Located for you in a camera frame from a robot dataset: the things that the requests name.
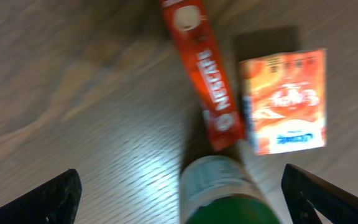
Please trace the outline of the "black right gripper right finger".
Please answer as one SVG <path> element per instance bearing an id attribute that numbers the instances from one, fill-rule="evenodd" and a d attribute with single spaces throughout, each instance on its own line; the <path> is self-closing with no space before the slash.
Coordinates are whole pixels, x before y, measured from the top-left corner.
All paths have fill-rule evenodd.
<path id="1" fill-rule="evenodd" d="M 281 188 L 293 223 L 321 224 L 317 213 L 332 223 L 358 223 L 358 197 L 296 165 L 285 166 Z"/>

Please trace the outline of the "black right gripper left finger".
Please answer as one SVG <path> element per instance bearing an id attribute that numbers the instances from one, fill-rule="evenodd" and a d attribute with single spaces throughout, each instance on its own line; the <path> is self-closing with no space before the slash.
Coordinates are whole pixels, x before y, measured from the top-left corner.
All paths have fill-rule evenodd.
<path id="1" fill-rule="evenodd" d="M 0 223 L 74 224 L 81 193 L 78 172 L 68 169 L 0 207 Z"/>

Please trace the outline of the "green lid spice jar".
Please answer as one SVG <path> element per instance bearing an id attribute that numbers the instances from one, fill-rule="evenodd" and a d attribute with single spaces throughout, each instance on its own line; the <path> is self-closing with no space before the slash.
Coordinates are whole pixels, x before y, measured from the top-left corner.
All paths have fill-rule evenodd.
<path id="1" fill-rule="evenodd" d="M 279 223 L 244 167 L 226 156 L 205 156 L 181 173 L 181 223 Z"/>

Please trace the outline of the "red white sachet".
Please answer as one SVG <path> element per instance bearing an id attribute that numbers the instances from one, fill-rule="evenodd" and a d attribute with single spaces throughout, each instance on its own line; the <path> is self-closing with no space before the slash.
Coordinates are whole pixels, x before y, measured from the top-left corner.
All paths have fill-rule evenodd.
<path id="1" fill-rule="evenodd" d="M 244 138 L 213 28 L 200 0 L 160 0 L 163 18 L 198 92 L 208 137 L 220 151 Z"/>

